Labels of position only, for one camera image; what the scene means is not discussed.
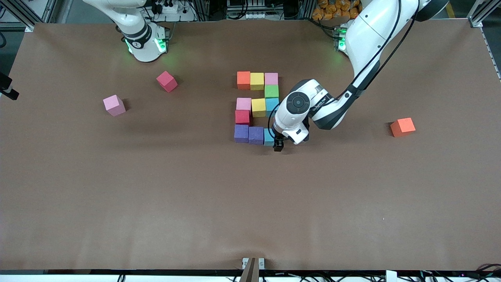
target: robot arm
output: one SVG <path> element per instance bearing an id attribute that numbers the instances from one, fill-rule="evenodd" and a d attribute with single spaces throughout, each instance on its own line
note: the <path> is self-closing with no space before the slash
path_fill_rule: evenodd
<path id="1" fill-rule="evenodd" d="M 348 108 L 362 95 L 377 75 L 380 56 L 406 23 L 414 16 L 424 21 L 440 12 L 448 0 L 373 0 L 346 31 L 346 53 L 355 78 L 346 90 L 333 98 L 318 81 L 300 81 L 280 104 L 273 123 L 276 151 L 285 137 L 299 144 L 308 138 L 308 117 L 320 129 L 333 129 Z"/>
<path id="2" fill-rule="evenodd" d="M 146 0 L 84 0 L 113 20 L 125 37 L 129 52 L 141 62 L 151 62 L 167 52 L 164 27 L 146 23 L 138 7 Z"/>

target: orange block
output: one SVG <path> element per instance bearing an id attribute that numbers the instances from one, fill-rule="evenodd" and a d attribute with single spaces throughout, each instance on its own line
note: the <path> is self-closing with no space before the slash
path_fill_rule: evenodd
<path id="1" fill-rule="evenodd" d="M 392 123 L 390 127 L 394 137 L 406 136 L 416 131 L 414 123 L 410 117 L 397 119 L 397 121 Z"/>
<path id="2" fill-rule="evenodd" d="M 250 90 L 251 89 L 251 72 L 237 71 L 236 72 L 236 86 L 240 90 Z"/>

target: colored block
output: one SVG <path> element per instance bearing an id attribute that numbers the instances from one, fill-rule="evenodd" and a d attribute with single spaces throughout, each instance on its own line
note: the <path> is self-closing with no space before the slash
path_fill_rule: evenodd
<path id="1" fill-rule="evenodd" d="M 414 123 L 410 117 L 397 119 L 397 121 L 392 123 L 390 127 L 394 137 L 406 136 L 416 131 Z"/>
<path id="2" fill-rule="evenodd" d="M 279 74 L 276 72 L 265 73 L 265 85 L 278 85 L 279 84 Z"/>
<path id="3" fill-rule="evenodd" d="M 250 73 L 250 89 L 264 90 L 265 89 L 265 74 L 262 72 Z"/>
<path id="4" fill-rule="evenodd" d="M 117 95 L 113 95 L 106 99 L 103 99 L 104 107 L 112 116 L 118 116 L 121 113 L 125 113 L 125 106 L 122 100 L 118 98 Z"/>
<path id="5" fill-rule="evenodd" d="M 240 90 L 250 90 L 251 89 L 251 72 L 237 71 L 236 72 L 236 86 Z"/>
<path id="6" fill-rule="evenodd" d="M 263 145 L 265 142 L 264 128 L 260 126 L 249 127 L 249 144 Z"/>
<path id="7" fill-rule="evenodd" d="M 237 98 L 236 99 L 236 109 L 237 110 L 248 110 L 252 109 L 252 99 L 251 98 Z"/>
<path id="8" fill-rule="evenodd" d="M 235 124 L 246 124 L 251 123 L 251 112 L 248 110 L 236 110 L 235 111 Z"/>
<path id="9" fill-rule="evenodd" d="M 235 124 L 235 142 L 248 143 L 249 142 L 249 126 L 242 124 Z"/>
<path id="10" fill-rule="evenodd" d="M 265 98 L 278 98 L 279 86 L 278 85 L 265 85 Z"/>
<path id="11" fill-rule="evenodd" d="M 278 98 L 270 98 L 270 99 L 265 99 L 265 100 L 266 100 L 265 101 L 265 103 L 266 103 L 266 116 L 275 116 L 275 113 L 278 110 L 277 105 L 279 104 L 279 99 Z"/>
<path id="12" fill-rule="evenodd" d="M 253 117 L 266 116 L 266 102 L 264 98 L 252 99 L 252 116 Z"/>
<path id="13" fill-rule="evenodd" d="M 273 146 L 275 143 L 275 140 L 273 137 L 270 135 L 270 132 L 272 132 L 272 129 L 268 131 L 268 128 L 265 128 L 265 146 Z"/>
<path id="14" fill-rule="evenodd" d="M 162 72 L 162 74 L 157 77 L 157 81 L 158 83 L 160 83 L 160 86 L 162 86 L 162 88 L 167 92 L 174 90 L 174 88 L 176 88 L 177 86 L 177 82 L 174 77 L 166 71 Z"/>

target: black device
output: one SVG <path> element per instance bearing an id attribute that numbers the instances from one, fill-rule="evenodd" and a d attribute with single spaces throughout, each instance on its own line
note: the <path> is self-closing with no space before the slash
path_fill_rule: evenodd
<path id="1" fill-rule="evenodd" d="M 12 89 L 12 79 L 0 73 L 0 92 L 11 100 L 17 100 L 19 93 Z"/>

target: green cube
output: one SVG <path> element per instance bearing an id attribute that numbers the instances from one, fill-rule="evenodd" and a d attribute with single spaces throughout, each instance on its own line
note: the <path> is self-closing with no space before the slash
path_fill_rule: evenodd
<path id="1" fill-rule="evenodd" d="M 265 85 L 265 98 L 278 98 L 279 86 L 278 85 Z"/>

